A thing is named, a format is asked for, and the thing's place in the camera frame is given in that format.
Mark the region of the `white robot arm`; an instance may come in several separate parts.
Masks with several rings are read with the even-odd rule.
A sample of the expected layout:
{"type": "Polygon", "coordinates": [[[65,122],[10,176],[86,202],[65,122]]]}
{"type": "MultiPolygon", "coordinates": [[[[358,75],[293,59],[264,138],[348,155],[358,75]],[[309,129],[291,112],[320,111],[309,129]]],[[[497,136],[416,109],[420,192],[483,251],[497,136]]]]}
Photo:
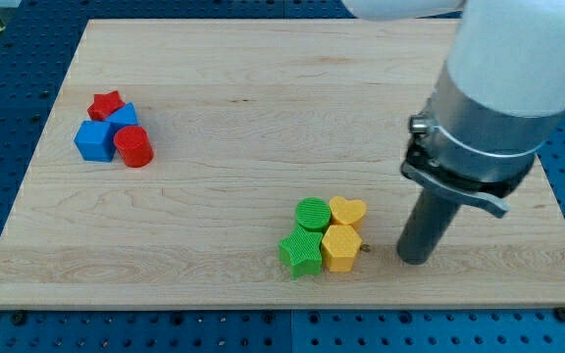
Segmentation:
{"type": "Polygon", "coordinates": [[[343,0],[369,21],[461,10],[421,143],[443,169],[498,182],[526,169],[565,112],[565,0],[343,0]]]}

